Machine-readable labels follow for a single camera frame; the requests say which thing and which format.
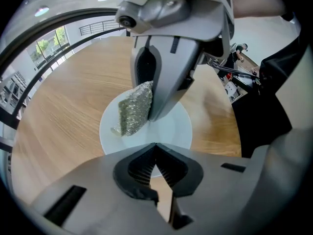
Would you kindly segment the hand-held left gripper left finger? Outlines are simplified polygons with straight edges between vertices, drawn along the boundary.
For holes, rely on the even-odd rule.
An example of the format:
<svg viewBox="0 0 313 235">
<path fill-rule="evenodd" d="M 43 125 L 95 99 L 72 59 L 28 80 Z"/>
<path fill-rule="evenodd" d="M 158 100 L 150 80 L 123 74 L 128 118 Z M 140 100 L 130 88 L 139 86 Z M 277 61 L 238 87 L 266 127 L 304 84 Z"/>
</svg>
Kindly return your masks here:
<svg viewBox="0 0 313 235">
<path fill-rule="evenodd" d="M 50 234 L 170 235 L 149 187 L 155 144 L 89 160 L 48 186 L 32 207 Z"/>
</svg>

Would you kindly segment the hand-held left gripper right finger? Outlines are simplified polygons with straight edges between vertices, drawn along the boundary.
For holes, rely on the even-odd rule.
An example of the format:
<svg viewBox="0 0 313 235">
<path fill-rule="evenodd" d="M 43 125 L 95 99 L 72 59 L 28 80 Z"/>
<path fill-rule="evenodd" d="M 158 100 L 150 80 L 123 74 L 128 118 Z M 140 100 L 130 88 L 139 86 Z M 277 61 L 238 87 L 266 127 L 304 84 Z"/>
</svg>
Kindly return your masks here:
<svg viewBox="0 0 313 235">
<path fill-rule="evenodd" d="M 172 189 L 172 223 L 157 235 L 250 235 L 244 217 L 247 158 L 156 144 L 156 164 Z"/>
</svg>

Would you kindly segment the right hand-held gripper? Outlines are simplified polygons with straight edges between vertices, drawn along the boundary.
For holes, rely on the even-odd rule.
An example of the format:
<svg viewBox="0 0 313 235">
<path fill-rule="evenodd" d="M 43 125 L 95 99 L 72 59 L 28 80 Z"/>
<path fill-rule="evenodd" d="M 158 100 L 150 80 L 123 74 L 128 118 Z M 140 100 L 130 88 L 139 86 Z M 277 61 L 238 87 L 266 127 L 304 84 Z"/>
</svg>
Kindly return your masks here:
<svg viewBox="0 0 313 235">
<path fill-rule="evenodd" d="M 234 35 L 232 0 L 119 0 L 118 23 L 136 35 L 131 54 L 132 85 L 152 81 L 149 120 L 165 117 L 193 82 L 204 51 L 216 58 L 230 53 Z"/>
</svg>

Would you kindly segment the green glittery strip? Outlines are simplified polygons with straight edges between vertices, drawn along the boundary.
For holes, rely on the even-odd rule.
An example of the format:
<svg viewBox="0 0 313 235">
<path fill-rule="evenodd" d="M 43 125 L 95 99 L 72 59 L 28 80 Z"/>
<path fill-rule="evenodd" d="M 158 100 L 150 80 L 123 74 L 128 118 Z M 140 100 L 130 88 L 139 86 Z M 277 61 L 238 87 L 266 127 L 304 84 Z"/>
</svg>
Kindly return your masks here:
<svg viewBox="0 0 313 235">
<path fill-rule="evenodd" d="M 118 103 L 118 124 L 111 131 L 120 136 L 132 136 L 148 121 L 153 99 L 153 81 L 146 81 L 133 88 Z"/>
</svg>

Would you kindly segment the white round plate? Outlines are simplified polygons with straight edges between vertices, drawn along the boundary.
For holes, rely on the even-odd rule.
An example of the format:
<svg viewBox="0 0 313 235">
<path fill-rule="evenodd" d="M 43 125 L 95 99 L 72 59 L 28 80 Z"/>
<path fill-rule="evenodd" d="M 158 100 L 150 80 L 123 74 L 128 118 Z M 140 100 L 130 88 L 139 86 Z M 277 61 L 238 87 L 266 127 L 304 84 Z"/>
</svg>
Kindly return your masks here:
<svg viewBox="0 0 313 235">
<path fill-rule="evenodd" d="M 120 136 L 113 132 L 118 124 L 118 103 L 124 100 L 131 90 L 113 99 L 103 112 L 99 136 L 104 153 L 111 154 L 130 147 L 152 142 L 160 142 L 190 149 L 192 143 L 192 124 L 184 106 L 178 102 L 163 118 L 146 124 L 131 136 Z"/>
</svg>

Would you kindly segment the person's right forearm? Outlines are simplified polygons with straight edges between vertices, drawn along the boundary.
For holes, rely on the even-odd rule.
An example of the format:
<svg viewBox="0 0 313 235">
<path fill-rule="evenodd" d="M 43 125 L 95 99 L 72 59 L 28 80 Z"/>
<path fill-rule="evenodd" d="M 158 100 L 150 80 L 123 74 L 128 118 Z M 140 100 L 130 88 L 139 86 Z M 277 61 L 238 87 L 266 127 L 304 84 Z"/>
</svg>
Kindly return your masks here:
<svg viewBox="0 0 313 235">
<path fill-rule="evenodd" d="M 282 16 L 287 9 L 282 0 L 232 0 L 234 18 Z"/>
</svg>

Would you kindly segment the black balcony railing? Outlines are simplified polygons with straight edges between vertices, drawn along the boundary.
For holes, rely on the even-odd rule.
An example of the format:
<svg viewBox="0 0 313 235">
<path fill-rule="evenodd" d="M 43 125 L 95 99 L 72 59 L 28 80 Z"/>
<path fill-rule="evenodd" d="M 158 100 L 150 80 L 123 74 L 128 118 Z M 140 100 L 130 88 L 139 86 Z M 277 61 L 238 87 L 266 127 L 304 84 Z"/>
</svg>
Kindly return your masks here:
<svg viewBox="0 0 313 235">
<path fill-rule="evenodd" d="M 114 20 L 105 20 L 82 26 L 79 28 L 79 31 L 81 36 L 85 36 L 101 33 L 115 28 L 120 28 L 120 24 Z"/>
</svg>

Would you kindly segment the wooden table with white legs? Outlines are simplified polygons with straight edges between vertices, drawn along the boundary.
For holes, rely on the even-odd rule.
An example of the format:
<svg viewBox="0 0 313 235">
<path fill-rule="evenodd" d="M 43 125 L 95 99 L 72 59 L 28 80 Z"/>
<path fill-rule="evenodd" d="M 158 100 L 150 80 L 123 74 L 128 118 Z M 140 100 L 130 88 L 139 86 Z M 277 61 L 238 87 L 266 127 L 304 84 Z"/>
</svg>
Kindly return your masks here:
<svg viewBox="0 0 313 235">
<path fill-rule="evenodd" d="M 131 88 L 130 37 L 108 37 L 71 56 L 32 97 L 18 125 L 12 153 L 16 200 L 34 201 L 52 183 L 84 162 L 104 158 L 99 126 L 105 108 Z M 192 149 L 214 158 L 240 157 L 231 103 L 214 69 L 199 65 L 182 97 L 192 124 Z"/>
</svg>

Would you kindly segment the person's black apron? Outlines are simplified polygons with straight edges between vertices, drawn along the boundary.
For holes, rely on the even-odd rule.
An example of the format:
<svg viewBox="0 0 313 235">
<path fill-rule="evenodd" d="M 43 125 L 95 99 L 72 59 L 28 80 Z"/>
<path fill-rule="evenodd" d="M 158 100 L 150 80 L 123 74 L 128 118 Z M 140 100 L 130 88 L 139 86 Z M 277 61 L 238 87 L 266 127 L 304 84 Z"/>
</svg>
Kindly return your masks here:
<svg viewBox="0 0 313 235">
<path fill-rule="evenodd" d="M 261 84 L 232 104 L 241 141 L 243 158 L 254 150 L 270 144 L 291 130 L 291 123 L 276 92 L 294 71 L 308 46 L 307 27 L 289 45 L 262 60 L 259 71 Z"/>
</svg>

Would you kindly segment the large glass window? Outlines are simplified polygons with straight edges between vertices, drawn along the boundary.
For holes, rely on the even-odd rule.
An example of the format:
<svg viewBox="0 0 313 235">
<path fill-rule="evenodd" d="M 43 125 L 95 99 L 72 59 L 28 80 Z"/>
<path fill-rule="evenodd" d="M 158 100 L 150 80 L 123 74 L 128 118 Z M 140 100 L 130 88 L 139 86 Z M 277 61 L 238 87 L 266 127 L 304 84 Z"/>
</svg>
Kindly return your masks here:
<svg viewBox="0 0 313 235">
<path fill-rule="evenodd" d="M 61 26 L 37 39 L 26 50 L 36 68 L 39 69 L 68 46 L 66 29 Z"/>
</svg>

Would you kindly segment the black stair railing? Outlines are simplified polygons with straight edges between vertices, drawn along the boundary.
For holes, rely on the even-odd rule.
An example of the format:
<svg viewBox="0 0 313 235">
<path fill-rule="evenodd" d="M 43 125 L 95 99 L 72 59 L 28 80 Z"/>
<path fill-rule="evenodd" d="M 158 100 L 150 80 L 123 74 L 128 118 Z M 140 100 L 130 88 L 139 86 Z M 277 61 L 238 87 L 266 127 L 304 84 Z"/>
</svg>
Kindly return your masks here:
<svg viewBox="0 0 313 235">
<path fill-rule="evenodd" d="M 8 68 L 8 66 L 13 62 L 13 60 L 32 42 L 37 40 L 39 37 L 45 35 L 53 29 L 56 29 L 59 26 L 63 26 L 72 22 L 76 22 L 79 20 L 93 18 L 93 17 L 102 17 L 102 16 L 114 16 L 117 13 L 117 8 L 86 8 L 86 9 L 78 9 L 66 13 L 62 13 L 51 18 L 48 18 L 21 33 L 18 37 L 16 37 L 1 53 L 0 53 L 0 75 L 3 75 L 4 71 Z M 19 120 L 17 119 L 17 114 L 19 109 L 22 107 L 22 104 L 25 100 L 25 97 L 28 96 L 28 93 L 42 76 L 45 73 L 46 69 L 51 66 L 62 54 L 66 51 L 75 48 L 82 43 L 89 41 L 95 38 L 97 35 L 94 34 L 89 38 L 85 38 L 66 50 L 59 53 L 55 58 L 51 59 L 50 62 L 46 63 L 37 74 L 33 77 L 31 82 L 29 82 L 28 86 L 25 88 L 23 94 L 21 95 L 13 113 L 7 112 L 5 109 L 0 109 L 0 122 L 3 124 L 10 126 L 13 129 L 17 129 L 19 125 Z"/>
</svg>

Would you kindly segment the gray storage shelf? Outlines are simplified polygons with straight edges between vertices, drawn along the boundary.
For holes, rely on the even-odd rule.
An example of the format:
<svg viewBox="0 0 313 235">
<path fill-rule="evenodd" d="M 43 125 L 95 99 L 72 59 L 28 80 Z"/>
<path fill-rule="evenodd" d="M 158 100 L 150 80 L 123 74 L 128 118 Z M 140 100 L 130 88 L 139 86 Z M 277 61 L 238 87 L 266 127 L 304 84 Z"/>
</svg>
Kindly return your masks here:
<svg viewBox="0 0 313 235">
<path fill-rule="evenodd" d="M 19 71 L 0 78 L 0 105 L 7 109 L 15 108 L 26 88 L 26 81 Z"/>
</svg>

